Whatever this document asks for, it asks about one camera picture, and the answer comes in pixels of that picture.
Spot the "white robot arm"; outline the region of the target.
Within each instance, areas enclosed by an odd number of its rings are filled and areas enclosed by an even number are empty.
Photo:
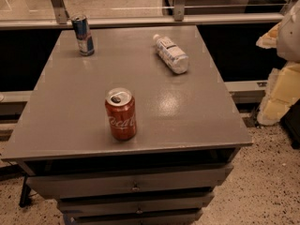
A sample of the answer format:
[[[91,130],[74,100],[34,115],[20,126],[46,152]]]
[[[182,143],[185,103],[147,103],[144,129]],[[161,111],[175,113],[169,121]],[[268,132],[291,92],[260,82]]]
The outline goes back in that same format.
[[[277,55],[300,62],[300,0],[285,14],[278,28]]]

